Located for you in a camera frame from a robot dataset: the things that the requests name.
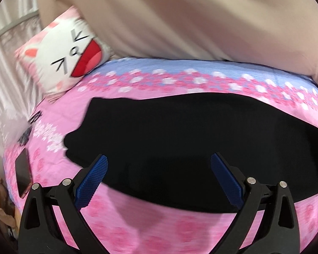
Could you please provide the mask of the black pants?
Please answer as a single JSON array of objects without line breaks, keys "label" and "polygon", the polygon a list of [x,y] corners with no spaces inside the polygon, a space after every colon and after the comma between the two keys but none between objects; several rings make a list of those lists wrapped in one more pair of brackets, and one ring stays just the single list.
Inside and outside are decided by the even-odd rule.
[{"label": "black pants", "polygon": [[263,184],[287,182],[295,201],[318,194],[318,128],[246,96],[93,98],[64,145],[81,167],[106,156],[109,187],[170,208],[235,211],[211,170],[214,153]]}]

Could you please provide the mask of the brown cloth on floor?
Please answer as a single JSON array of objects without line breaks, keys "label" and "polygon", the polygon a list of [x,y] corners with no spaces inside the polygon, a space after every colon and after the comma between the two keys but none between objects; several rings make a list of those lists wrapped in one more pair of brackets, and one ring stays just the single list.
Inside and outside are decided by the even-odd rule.
[{"label": "brown cloth on floor", "polygon": [[15,206],[10,203],[8,191],[0,177],[0,229],[7,234],[8,228],[14,232],[19,231],[15,219]]}]

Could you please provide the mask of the black smartphone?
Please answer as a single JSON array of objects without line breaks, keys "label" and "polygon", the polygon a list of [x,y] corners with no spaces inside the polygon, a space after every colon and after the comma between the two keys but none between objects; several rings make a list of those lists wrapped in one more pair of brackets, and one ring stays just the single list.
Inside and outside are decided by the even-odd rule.
[{"label": "black smartphone", "polygon": [[24,198],[33,184],[30,158],[26,148],[22,150],[15,160],[15,173],[19,196]]}]

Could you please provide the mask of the pink rose bedsheet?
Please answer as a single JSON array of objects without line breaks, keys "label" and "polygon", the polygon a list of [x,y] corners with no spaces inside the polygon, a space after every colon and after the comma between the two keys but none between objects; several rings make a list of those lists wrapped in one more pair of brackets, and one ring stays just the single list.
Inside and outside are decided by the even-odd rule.
[{"label": "pink rose bedsheet", "polygon": [[[196,92],[248,96],[318,127],[318,87],[306,76],[259,65],[219,61],[124,58],[102,65],[55,103],[42,102],[26,145],[32,176],[43,186],[74,177],[64,136],[75,130],[89,101],[150,99]],[[232,213],[184,212],[99,186],[82,214],[111,253],[207,253]]]}]

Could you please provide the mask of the black patterned small item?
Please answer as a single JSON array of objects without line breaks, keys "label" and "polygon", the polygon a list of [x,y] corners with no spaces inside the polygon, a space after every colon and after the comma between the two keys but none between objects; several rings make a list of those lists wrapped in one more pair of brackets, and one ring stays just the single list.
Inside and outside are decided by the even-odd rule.
[{"label": "black patterned small item", "polygon": [[25,146],[28,141],[30,134],[32,132],[32,128],[34,123],[42,116],[42,111],[37,111],[34,115],[31,116],[31,118],[28,120],[28,127],[27,129],[23,132],[21,137],[18,139],[18,143],[20,146]]}]

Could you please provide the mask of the silver satin curtain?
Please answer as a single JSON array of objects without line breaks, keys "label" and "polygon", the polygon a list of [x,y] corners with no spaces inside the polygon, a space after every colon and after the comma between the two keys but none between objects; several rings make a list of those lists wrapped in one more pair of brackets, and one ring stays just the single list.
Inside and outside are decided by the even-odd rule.
[{"label": "silver satin curtain", "polygon": [[[31,76],[14,56],[40,30],[36,0],[0,0],[0,124],[8,113],[29,116],[42,99]],[[0,131],[0,153],[3,149]]]}]

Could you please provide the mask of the cat face pillow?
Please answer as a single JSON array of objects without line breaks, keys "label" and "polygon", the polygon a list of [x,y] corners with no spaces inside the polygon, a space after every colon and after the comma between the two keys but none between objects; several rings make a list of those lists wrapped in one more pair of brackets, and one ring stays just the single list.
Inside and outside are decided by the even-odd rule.
[{"label": "cat face pillow", "polygon": [[15,51],[15,58],[52,103],[104,64],[111,48],[72,6]]}]

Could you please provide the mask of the beige curtain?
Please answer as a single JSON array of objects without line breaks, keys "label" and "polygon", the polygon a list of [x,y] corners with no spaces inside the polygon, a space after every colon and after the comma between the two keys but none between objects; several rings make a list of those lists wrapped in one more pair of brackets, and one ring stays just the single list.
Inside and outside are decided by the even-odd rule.
[{"label": "beige curtain", "polygon": [[78,8],[117,56],[228,60],[318,83],[315,0],[37,0],[49,24]]}]

